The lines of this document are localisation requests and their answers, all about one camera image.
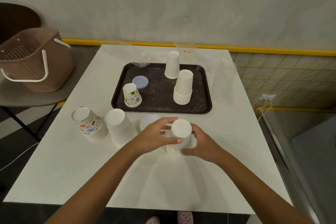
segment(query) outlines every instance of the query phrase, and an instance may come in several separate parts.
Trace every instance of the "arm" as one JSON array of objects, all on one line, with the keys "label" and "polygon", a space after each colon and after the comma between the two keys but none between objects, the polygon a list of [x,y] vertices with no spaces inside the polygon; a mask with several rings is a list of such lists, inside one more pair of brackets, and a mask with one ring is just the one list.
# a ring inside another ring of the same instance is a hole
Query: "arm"
[{"label": "arm", "polygon": [[165,133],[161,130],[171,128],[166,124],[175,120],[177,117],[161,118],[148,125],[114,154],[46,223],[94,223],[138,157],[161,146],[182,142],[180,138],[161,136]]},{"label": "arm", "polygon": [[184,155],[193,155],[218,165],[237,186],[262,223],[311,223],[297,209],[286,202],[233,155],[221,148],[208,134],[192,124],[197,146],[182,149]]}]

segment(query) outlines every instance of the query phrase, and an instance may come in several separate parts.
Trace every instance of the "forearm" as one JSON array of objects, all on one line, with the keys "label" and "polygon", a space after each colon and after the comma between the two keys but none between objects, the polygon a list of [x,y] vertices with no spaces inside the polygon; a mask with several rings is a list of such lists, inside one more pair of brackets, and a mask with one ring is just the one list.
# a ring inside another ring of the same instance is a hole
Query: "forearm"
[{"label": "forearm", "polygon": [[262,223],[312,223],[227,151],[221,151],[216,164],[234,182]]},{"label": "forearm", "polygon": [[126,144],[114,154],[46,223],[94,223],[139,154]]}]

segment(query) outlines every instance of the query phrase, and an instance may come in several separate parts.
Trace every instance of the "pink slipper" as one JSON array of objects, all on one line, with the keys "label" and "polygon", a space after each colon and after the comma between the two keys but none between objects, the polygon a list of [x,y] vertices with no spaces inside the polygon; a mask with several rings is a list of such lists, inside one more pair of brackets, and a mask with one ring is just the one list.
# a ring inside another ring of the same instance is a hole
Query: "pink slipper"
[{"label": "pink slipper", "polygon": [[146,224],[160,224],[160,220],[158,217],[153,216],[153,217],[150,217],[148,221],[146,221]]},{"label": "pink slipper", "polygon": [[177,212],[178,224],[194,224],[193,214],[191,212]]}]

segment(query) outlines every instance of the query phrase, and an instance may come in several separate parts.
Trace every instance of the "chair seat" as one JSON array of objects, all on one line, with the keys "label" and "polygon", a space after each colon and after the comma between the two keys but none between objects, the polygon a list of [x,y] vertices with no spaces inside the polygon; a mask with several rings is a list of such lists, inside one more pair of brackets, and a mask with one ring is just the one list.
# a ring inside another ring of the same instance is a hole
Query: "chair seat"
[{"label": "chair seat", "polygon": [[71,56],[75,69],[61,89],[47,93],[33,92],[20,82],[3,79],[0,81],[0,106],[36,107],[65,101],[95,56],[95,52],[91,49],[72,47]]}]

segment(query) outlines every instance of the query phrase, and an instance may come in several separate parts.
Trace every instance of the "left hand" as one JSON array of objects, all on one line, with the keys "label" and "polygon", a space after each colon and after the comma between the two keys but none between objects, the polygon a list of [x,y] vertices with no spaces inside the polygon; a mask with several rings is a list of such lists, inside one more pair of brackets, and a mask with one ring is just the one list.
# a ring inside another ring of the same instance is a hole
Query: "left hand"
[{"label": "left hand", "polygon": [[178,137],[163,137],[165,131],[171,127],[167,123],[173,123],[178,117],[161,118],[149,124],[143,131],[132,139],[128,144],[136,149],[140,155],[156,150],[167,144],[179,144],[182,140]]}]

